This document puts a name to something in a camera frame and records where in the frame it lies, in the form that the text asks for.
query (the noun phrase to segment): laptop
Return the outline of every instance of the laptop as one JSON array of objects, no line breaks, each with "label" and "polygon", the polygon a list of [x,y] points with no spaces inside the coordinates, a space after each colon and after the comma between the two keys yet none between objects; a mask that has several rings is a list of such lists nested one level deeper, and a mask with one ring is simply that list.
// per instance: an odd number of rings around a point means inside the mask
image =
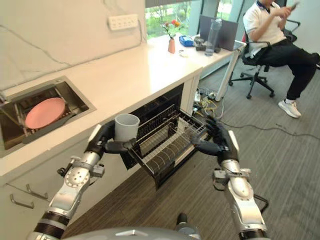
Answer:
[{"label": "laptop", "polygon": [[[207,41],[209,37],[211,19],[215,17],[209,17],[200,15],[200,37]],[[229,51],[234,51],[242,46],[241,43],[235,42],[238,29],[238,23],[233,21],[222,20],[222,26],[219,31],[217,45]]]}]

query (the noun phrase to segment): black cable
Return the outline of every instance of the black cable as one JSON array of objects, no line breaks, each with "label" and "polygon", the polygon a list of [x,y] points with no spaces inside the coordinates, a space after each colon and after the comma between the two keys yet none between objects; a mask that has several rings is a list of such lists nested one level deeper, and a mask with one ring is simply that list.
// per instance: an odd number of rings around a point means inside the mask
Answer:
[{"label": "black cable", "polygon": [[234,125],[231,125],[231,124],[226,123],[224,121],[220,121],[220,122],[223,123],[224,125],[230,127],[230,128],[235,128],[235,129],[243,129],[243,128],[246,128],[246,127],[252,127],[252,128],[255,128],[255,129],[258,129],[258,130],[262,130],[262,131],[280,130],[281,132],[284,132],[285,134],[288,134],[288,135],[293,136],[293,137],[312,137],[312,138],[315,138],[315,139],[320,141],[320,137],[317,137],[315,135],[308,134],[308,133],[302,133],[302,134],[290,133],[290,132],[288,132],[286,130],[283,130],[283,129],[279,128],[279,127],[262,128],[262,127],[258,127],[258,126],[252,125],[252,124],[246,124],[246,125],[242,125],[242,126],[234,126]]},{"label": "black cable", "polygon": [[232,174],[238,174],[237,172],[234,172],[234,171],[231,171],[229,168],[227,168],[227,167],[225,167],[225,166],[223,166],[223,168],[224,169],[227,169],[230,173],[232,173]]},{"label": "black cable", "polygon": [[89,186],[93,185],[97,180],[90,182]]},{"label": "black cable", "polygon": [[253,194],[253,197],[254,197],[255,199],[258,199],[258,200],[260,200],[261,202],[264,202],[264,203],[265,203],[264,206],[263,206],[263,208],[260,209],[261,214],[263,214],[264,211],[269,207],[269,201],[268,201],[267,199],[263,198],[262,196],[257,195],[257,194]]}]

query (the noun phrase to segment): power strip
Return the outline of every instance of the power strip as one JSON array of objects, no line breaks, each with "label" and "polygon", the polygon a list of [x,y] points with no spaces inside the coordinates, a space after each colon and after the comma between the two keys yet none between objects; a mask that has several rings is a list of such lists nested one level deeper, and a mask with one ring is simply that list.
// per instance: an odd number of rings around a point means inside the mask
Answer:
[{"label": "power strip", "polygon": [[138,26],[138,14],[110,16],[108,23],[112,31],[135,28]]}]

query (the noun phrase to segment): flower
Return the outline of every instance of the flower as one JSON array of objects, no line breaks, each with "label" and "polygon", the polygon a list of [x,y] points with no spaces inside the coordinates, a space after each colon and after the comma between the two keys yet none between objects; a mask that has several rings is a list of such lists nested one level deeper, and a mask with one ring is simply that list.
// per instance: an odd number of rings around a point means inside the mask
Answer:
[{"label": "flower", "polygon": [[166,33],[169,35],[169,37],[170,37],[171,39],[173,39],[173,38],[176,36],[176,34],[175,34],[175,33],[172,33],[172,32],[170,31],[171,26],[173,26],[174,28],[178,28],[178,27],[179,27],[178,30],[180,30],[180,28],[182,28],[183,26],[181,25],[180,22],[178,22],[178,21],[175,20],[175,19],[172,20],[171,22],[165,22],[165,23],[162,24],[162,27],[165,29]]}]

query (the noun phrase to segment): drawer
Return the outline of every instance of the drawer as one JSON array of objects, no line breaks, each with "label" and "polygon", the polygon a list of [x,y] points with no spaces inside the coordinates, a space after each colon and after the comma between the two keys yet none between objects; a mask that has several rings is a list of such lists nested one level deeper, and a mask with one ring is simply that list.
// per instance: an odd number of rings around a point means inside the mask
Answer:
[{"label": "drawer", "polygon": [[[33,209],[14,204],[16,202],[31,205]],[[2,240],[24,240],[29,232],[33,231],[37,222],[48,207],[48,202],[24,193],[14,187],[5,185],[0,189],[0,233]]]},{"label": "drawer", "polygon": [[65,168],[70,162],[71,156],[81,157],[87,144],[87,139],[83,139],[36,168],[9,182],[9,184],[23,191],[27,191],[26,185],[29,184],[31,191],[41,196],[47,193],[48,201],[50,201],[64,182],[64,179],[57,173],[57,170],[61,167]]}]

